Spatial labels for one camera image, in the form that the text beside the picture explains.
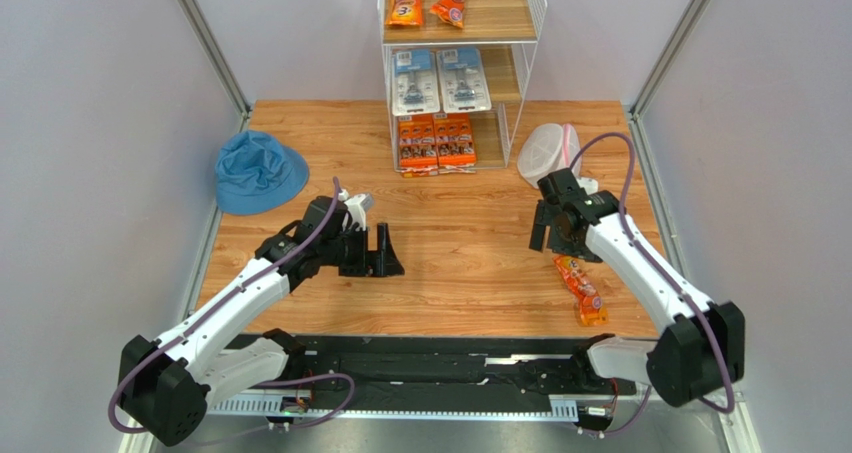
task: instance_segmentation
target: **wall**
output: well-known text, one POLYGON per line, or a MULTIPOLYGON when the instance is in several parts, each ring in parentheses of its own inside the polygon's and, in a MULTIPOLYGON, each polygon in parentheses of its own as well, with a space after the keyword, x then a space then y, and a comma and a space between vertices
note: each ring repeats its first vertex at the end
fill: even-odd
POLYGON ((712 0, 645 117, 696 285, 747 322, 763 450, 852 441, 852 0, 712 0))
POLYGON ((238 117, 176 0, 0 18, 0 449, 115 451, 121 348, 183 307, 238 117))
MULTIPOLYGON (((376 0, 198 2, 250 101, 384 98, 376 0)), ((688 3, 548 0, 529 97, 632 102, 688 3)))

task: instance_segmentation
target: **floor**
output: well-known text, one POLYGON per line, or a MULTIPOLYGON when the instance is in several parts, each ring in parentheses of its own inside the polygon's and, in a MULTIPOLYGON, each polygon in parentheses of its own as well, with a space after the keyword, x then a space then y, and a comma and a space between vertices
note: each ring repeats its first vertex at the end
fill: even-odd
MULTIPOLYGON (((515 159, 533 128, 551 122, 572 123, 581 143, 609 131, 629 133, 617 102, 527 102, 509 168, 405 179, 392 168, 384 102, 258 102, 251 128, 299 151, 311 169, 310 180, 299 196, 272 211, 224 215, 199 305, 238 274, 265 238, 301 218, 311 199, 330 195, 336 175, 353 194, 373 194, 371 225, 390 224, 406 275, 344 278, 325 269, 260 315, 248 331, 656 336, 639 302, 603 264, 586 269, 607 305, 610 323, 583 326, 553 266, 553 255, 527 248, 540 197, 518 174, 515 159)), ((586 156, 583 175, 617 195, 627 167, 626 147, 607 140, 586 156)), ((641 173, 634 178, 628 211, 662 251, 641 173)))

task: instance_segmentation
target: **white metal rack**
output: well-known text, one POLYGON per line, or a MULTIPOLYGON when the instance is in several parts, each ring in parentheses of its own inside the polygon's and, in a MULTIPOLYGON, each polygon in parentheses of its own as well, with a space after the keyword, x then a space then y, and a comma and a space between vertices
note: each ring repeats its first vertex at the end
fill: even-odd
POLYGON ((378 0, 377 8, 394 168, 401 171, 397 118, 391 105, 394 52, 464 45, 480 49, 492 103, 491 111, 470 114, 477 153, 474 168, 508 166, 541 39, 547 0, 467 0, 463 29, 444 24, 428 13, 437 0, 423 0, 423 26, 385 26, 389 1, 378 0))

